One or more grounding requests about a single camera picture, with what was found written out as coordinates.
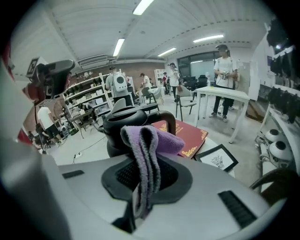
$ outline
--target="towel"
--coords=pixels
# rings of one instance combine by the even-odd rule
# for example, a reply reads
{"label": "towel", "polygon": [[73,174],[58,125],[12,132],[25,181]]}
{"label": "towel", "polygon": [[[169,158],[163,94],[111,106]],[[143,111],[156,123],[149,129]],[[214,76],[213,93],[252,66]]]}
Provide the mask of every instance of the towel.
{"label": "towel", "polygon": [[131,148],[140,170],[136,218],[145,218],[149,211],[150,198],[160,188],[161,176],[156,152],[178,154],[184,141],[154,126],[124,126],[121,129],[123,142]]}

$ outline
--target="picture frame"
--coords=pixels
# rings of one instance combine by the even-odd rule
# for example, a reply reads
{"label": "picture frame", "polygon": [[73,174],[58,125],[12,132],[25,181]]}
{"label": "picture frame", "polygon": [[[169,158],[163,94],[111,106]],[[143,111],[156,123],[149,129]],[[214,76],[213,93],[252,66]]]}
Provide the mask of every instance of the picture frame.
{"label": "picture frame", "polygon": [[194,159],[225,172],[229,172],[239,163],[223,144],[195,155]]}

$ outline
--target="shelf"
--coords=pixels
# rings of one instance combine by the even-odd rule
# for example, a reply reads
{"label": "shelf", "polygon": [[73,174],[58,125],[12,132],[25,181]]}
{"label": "shelf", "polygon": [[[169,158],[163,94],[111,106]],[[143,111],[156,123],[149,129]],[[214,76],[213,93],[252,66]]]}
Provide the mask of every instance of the shelf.
{"label": "shelf", "polygon": [[288,91],[289,93],[295,95],[297,94],[298,96],[300,96],[300,91],[299,90],[296,90],[294,88],[289,88],[289,87],[286,87],[286,86],[282,86],[282,85],[274,85],[274,88],[280,88],[282,91]]}
{"label": "shelf", "polygon": [[90,97],[89,99],[86,99],[86,100],[84,100],[84,101],[82,101],[82,102],[80,102],[80,103],[87,103],[87,102],[90,102],[91,100],[94,100],[94,99],[96,99],[96,98],[99,98],[99,97],[101,97],[101,96],[103,96],[103,95],[104,95],[104,93],[102,93],[101,95],[97,95],[97,96],[95,96],[95,97]]}
{"label": "shelf", "polygon": [[109,113],[110,111],[111,111],[110,109],[107,109],[107,110],[104,111],[104,112],[99,112],[97,115],[98,115],[98,116],[101,116],[102,114]]}
{"label": "shelf", "polygon": [[75,83],[75,84],[73,84],[72,86],[70,86],[68,89],[73,88],[73,87],[75,87],[75,86],[77,86],[77,85],[79,85],[79,84],[88,84],[89,82],[91,82],[91,81],[93,81],[94,79],[97,79],[97,78],[99,78],[99,77],[100,77],[100,76],[92,77],[92,78],[87,79],[87,80],[84,80],[84,81],[82,81],[82,82]]}
{"label": "shelf", "polygon": [[278,123],[281,130],[285,134],[295,159],[296,171],[300,174],[300,149],[298,144],[300,143],[300,127],[295,123],[288,123],[282,118],[282,116],[276,112],[276,110],[270,108],[270,114],[273,119]]}
{"label": "shelf", "polygon": [[92,107],[92,108],[95,109],[95,108],[100,107],[100,106],[103,106],[103,105],[105,105],[105,104],[107,104],[107,103],[108,103],[108,102],[105,101],[105,102],[103,102],[103,103],[100,103],[100,104],[98,104],[98,105]]}
{"label": "shelf", "polygon": [[286,53],[290,53],[294,48],[295,48],[294,45],[290,46],[290,47],[287,47],[284,50],[282,50],[281,52],[275,54],[273,58],[275,59],[275,58],[278,58],[279,56],[285,55]]}
{"label": "shelf", "polygon": [[79,95],[81,95],[81,94],[83,94],[83,93],[87,93],[87,92],[90,92],[90,91],[92,91],[92,90],[96,90],[96,89],[100,89],[100,88],[102,88],[102,85],[98,85],[98,86],[96,86],[96,87],[92,87],[92,88],[83,90],[83,91],[81,91],[81,92],[78,92],[78,93],[76,93],[76,94],[74,94],[74,95],[71,95],[71,96],[67,97],[66,100],[75,98],[75,97],[77,97],[77,96],[79,96]]}

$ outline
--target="book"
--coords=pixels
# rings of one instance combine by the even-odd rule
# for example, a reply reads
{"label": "book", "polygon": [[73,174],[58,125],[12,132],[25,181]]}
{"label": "book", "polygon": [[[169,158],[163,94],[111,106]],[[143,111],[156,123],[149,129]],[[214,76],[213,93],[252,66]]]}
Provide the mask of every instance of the book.
{"label": "book", "polygon": [[[159,121],[152,124],[159,130],[167,131],[166,121]],[[191,159],[205,142],[208,132],[176,120],[176,136],[180,137],[185,145],[178,155]]]}

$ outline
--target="fluorescent light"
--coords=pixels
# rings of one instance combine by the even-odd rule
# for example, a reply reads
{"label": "fluorescent light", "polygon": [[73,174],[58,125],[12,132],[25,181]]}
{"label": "fluorescent light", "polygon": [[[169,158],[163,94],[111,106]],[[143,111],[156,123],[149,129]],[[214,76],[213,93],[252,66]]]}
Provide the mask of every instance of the fluorescent light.
{"label": "fluorescent light", "polygon": [[195,62],[191,62],[191,64],[192,64],[192,63],[196,63],[196,62],[203,62],[203,60],[200,60],[200,61],[195,61]]}
{"label": "fluorescent light", "polygon": [[202,42],[202,41],[209,40],[209,39],[223,38],[223,37],[224,37],[224,35],[221,34],[221,35],[215,35],[215,36],[210,36],[210,37],[204,37],[204,38],[201,38],[201,39],[194,40],[193,42],[198,43],[198,42]]}
{"label": "fluorescent light", "polygon": [[120,38],[120,39],[118,40],[117,45],[116,45],[116,48],[114,49],[114,52],[113,52],[113,57],[118,56],[119,51],[120,51],[120,49],[121,49],[121,47],[122,47],[124,41],[125,41],[124,38]]}
{"label": "fluorescent light", "polygon": [[151,2],[153,2],[154,0],[142,0],[139,5],[137,5],[137,7],[133,10],[133,14],[134,15],[142,15],[143,12],[147,9],[147,7],[149,7],[149,5],[151,4]]}
{"label": "fluorescent light", "polygon": [[165,51],[165,52],[163,52],[163,53],[161,53],[161,54],[159,54],[158,55],[158,57],[161,57],[161,56],[163,56],[163,55],[165,55],[165,54],[167,54],[167,53],[169,53],[169,52],[171,52],[171,51],[174,51],[174,50],[176,50],[176,48],[174,47],[174,48],[171,48],[170,50],[168,50],[168,51]]}

